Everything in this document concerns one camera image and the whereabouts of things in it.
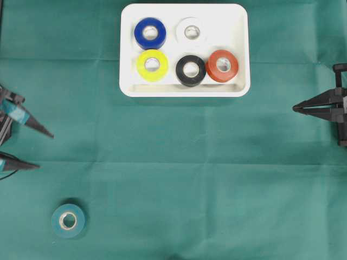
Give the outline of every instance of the table surface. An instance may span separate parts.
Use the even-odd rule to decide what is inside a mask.
[[[346,1],[234,1],[252,73],[235,99],[122,94],[130,3],[4,1],[0,83],[55,139],[15,125],[1,147],[41,168],[0,182],[0,258],[346,259],[346,149],[334,124],[292,111],[335,86]],[[66,202],[87,217],[73,239],[50,223]]]

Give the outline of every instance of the white tray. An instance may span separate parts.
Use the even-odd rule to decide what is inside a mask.
[[[166,27],[166,41],[160,48],[169,60],[169,71],[157,82],[145,81],[136,70],[136,59],[143,51],[136,43],[134,29],[146,17],[161,20]],[[196,17],[203,21],[208,35],[205,44],[194,50],[176,40],[178,23]],[[193,54],[205,62],[218,49],[232,52],[239,62],[238,74],[226,83],[212,80],[208,74],[196,87],[180,84],[176,77],[176,63]],[[250,88],[248,18],[238,4],[130,4],[121,14],[119,87],[127,96],[166,97],[239,97]]]

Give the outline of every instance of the red tape roll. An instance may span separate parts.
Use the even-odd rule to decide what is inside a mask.
[[[217,62],[225,63],[225,70],[220,70],[217,66]],[[239,63],[235,56],[227,50],[217,50],[211,54],[206,63],[206,72],[215,81],[225,83],[236,76],[239,71]]]

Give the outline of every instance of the white tape roll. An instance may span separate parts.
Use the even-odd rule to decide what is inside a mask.
[[[206,27],[198,18],[189,17],[178,24],[176,37],[186,47],[198,47],[206,41]]]

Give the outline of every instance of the yellow tape roll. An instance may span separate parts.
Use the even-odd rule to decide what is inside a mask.
[[[148,70],[146,64],[150,61],[159,63],[158,68]],[[168,58],[159,50],[146,50],[137,58],[136,67],[138,73],[146,81],[155,82],[162,79],[169,69]]]

